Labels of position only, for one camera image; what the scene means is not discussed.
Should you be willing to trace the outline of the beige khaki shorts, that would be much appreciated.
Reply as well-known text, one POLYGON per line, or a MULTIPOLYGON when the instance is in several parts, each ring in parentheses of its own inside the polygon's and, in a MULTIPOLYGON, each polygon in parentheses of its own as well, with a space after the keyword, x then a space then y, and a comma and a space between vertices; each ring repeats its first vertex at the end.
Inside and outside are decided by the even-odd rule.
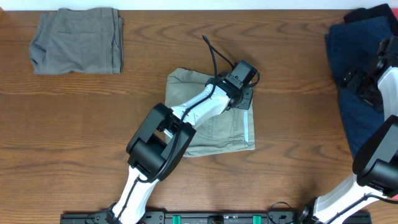
MULTIPOLYGON (((167 77, 165 105, 177 106, 190 100, 204 90, 210 78, 204 73, 177 68, 167 77)), ((232 108, 199 126, 184 156, 201 157, 255 148, 252 106, 248 110, 232 108)))

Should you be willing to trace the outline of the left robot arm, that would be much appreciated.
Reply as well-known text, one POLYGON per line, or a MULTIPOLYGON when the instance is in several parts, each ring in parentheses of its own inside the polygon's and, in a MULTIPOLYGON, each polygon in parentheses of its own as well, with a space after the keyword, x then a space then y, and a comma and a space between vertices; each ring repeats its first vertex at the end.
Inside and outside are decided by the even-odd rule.
POLYGON ((252 79, 256 72, 214 76, 178 68, 167 77, 165 103, 155 105, 127 144, 129 176, 108 223, 137 223, 156 183, 183 156, 255 148, 252 79))

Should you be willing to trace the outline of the navy blue shorts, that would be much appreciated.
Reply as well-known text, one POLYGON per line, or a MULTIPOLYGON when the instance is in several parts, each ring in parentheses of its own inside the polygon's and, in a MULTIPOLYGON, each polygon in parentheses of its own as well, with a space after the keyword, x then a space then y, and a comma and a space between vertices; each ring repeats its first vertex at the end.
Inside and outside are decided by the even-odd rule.
POLYGON ((383 39, 392 37, 386 17, 333 25, 326 38, 328 61, 338 88, 340 115, 352 156, 384 122, 384 114, 358 95, 383 39))

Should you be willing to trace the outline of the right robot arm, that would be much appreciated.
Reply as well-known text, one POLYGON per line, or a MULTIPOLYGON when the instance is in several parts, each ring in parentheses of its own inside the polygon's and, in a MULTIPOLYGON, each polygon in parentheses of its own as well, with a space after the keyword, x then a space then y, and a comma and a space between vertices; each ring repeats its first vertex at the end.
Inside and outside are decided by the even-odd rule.
POLYGON ((397 37, 384 39, 368 73, 354 70, 340 86, 384 114, 384 122, 359 148, 352 174, 326 195, 309 201, 294 223, 371 223, 367 205, 397 204, 397 37))

